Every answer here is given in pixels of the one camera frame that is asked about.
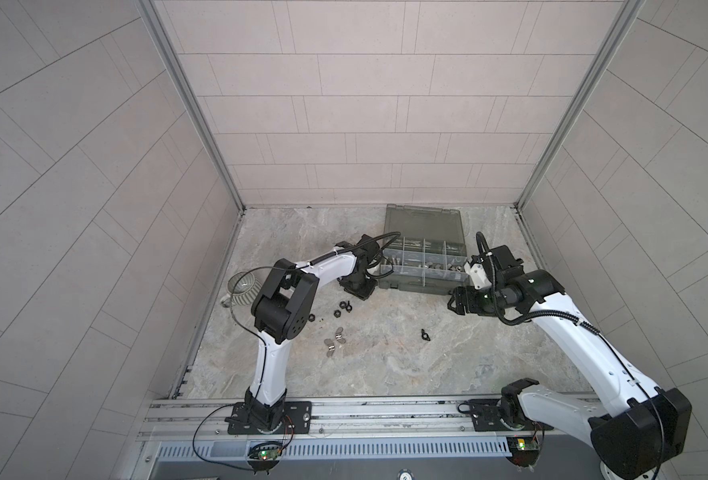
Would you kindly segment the green plastic organizer box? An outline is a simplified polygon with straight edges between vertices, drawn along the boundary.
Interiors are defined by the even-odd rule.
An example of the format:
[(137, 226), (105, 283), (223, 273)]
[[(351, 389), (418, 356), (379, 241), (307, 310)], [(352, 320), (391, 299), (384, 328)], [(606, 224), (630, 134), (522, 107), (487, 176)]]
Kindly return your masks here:
[(469, 284), (460, 211), (390, 204), (385, 231), (401, 237), (383, 249), (380, 288), (444, 296)]

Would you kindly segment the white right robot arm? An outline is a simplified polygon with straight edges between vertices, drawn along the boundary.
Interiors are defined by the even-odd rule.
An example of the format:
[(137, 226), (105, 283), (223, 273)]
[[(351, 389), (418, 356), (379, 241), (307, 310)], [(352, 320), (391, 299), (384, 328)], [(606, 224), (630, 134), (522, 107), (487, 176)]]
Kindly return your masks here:
[(691, 402), (626, 359), (549, 272), (525, 271), (508, 247), (490, 247), (482, 233), (476, 241), (479, 252), (465, 265), (472, 283), (452, 291), (449, 310), (496, 318), (508, 327), (538, 326), (599, 399), (593, 405), (523, 378), (501, 390), (501, 423), (510, 430), (534, 427), (536, 441), (544, 440), (545, 425), (582, 441), (599, 457), (606, 479), (658, 478), (663, 464), (684, 448)]

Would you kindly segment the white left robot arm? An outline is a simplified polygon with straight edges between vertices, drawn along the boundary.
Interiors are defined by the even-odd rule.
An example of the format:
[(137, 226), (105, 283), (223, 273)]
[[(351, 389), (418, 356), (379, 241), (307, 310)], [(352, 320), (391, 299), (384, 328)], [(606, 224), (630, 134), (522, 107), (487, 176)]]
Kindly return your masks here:
[(285, 416), (286, 372), (293, 340), (312, 315), (319, 288), (334, 281), (349, 295), (367, 300), (378, 286), (370, 272), (383, 249), (401, 234), (364, 235), (355, 243), (340, 242), (312, 260), (280, 259), (264, 269), (268, 276), (251, 305), (258, 354), (253, 381), (246, 390), (240, 421), (262, 433), (275, 432)]

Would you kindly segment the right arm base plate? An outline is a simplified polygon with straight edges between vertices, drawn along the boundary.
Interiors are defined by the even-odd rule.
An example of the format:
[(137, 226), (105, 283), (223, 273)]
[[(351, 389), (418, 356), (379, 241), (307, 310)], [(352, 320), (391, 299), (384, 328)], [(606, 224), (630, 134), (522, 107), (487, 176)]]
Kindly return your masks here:
[(468, 416), (475, 432), (504, 432), (504, 431), (551, 431), (553, 427), (530, 420), (516, 420), (513, 424), (507, 423), (499, 407), (499, 399), (469, 399), (461, 401), (457, 412)]

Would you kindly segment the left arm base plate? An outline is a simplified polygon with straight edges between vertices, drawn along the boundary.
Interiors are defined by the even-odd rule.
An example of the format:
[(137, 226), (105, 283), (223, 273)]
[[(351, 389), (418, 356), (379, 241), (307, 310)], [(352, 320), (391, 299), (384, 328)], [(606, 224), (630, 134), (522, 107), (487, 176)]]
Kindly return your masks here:
[(228, 433), (272, 435), (293, 429), (295, 433), (307, 434), (310, 431), (312, 408), (313, 403), (310, 401), (285, 401), (280, 406), (239, 402), (226, 418)]

